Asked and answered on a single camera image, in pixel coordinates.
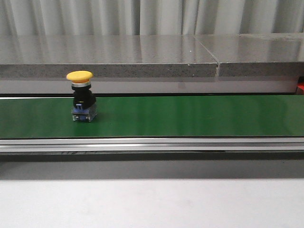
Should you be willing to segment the green conveyor belt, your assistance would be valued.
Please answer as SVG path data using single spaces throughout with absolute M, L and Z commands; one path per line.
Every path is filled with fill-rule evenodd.
M 303 136 L 301 95 L 99 97 L 93 121 L 72 98 L 2 99 L 1 138 Z

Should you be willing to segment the white cabinet panel under counter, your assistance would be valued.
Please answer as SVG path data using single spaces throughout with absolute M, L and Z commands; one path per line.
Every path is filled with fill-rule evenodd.
M 93 78 L 96 94 L 177 94 L 177 93 L 293 93 L 298 77 L 207 77 L 207 78 Z M 0 81 L 3 94 L 70 94 L 68 80 Z

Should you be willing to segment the grey stone counter slab left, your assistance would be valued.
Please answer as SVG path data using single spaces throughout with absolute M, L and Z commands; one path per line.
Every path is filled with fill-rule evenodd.
M 214 77 L 217 62 L 190 35 L 1 36 L 0 77 L 64 78 L 87 70 L 95 78 Z

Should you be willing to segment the red plastic tray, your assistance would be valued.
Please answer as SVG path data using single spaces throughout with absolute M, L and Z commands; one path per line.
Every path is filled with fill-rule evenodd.
M 298 83 L 296 94 L 297 95 L 304 95 L 304 82 Z

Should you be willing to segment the white pleated curtain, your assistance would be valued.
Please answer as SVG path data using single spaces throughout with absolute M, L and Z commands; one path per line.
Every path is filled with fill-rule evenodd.
M 296 33 L 301 0 L 3 0 L 2 35 Z

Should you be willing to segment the aluminium conveyor side rail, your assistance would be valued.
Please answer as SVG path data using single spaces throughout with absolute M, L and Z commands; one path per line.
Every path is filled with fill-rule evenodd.
M 303 137 L 70 138 L 1 140 L 1 155 L 70 155 L 180 152 L 292 152 Z

